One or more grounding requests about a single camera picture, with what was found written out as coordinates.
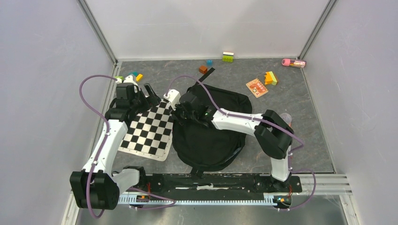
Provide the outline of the black student backpack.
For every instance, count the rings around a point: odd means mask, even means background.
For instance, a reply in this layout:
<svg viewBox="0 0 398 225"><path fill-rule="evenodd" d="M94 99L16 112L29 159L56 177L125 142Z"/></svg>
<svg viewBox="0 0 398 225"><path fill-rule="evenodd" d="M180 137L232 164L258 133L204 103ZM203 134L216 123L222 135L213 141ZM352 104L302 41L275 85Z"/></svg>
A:
<svg viewBox="0 0 398 225"><path fill-rule="evenodd" d="M215 103L226 110L252 113L248 96L207 85ZM173 122L172 145L178 157L193 170L216 172L230 165L245 146L246 134L208 128L194 121Z"/></svg>

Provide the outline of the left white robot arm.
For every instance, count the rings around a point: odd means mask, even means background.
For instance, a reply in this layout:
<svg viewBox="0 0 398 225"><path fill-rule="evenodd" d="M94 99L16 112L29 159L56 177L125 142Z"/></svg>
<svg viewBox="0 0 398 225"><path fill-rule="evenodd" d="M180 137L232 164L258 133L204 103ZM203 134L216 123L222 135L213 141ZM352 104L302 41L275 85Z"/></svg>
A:
<svg viewBox="0 0 398 225"><path fill-rule="evenodd" d="M116 97L103 116L102 137L82 170L72 172L69 179L79 208L113 210L120 194L130 187L136 191L146 188L147 177L141 166L126 166L112 174L116 153L135 117L161 102L150 84L144 84L144 89L147 93L133 82L117 85Z"/></svg>

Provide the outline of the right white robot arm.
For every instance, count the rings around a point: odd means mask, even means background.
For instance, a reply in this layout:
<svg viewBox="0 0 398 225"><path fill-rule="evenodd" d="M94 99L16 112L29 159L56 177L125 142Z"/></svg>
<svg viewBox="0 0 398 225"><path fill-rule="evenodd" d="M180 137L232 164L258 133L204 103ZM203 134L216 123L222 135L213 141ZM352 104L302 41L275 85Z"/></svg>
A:
<svg viewBox="0 0 398 225"><path fill-rule="evenodd" d="M179 122L190 121L207 128L255 137L263 152L271 159L272 188L284 191L290 185L287 155L291 149L293 131L280 116L272 118L270 110L264 114L247 114L219 109L205 105L192 93L180 94L177 90L170 90L163 98L169 102L171 114Z"/></svg>

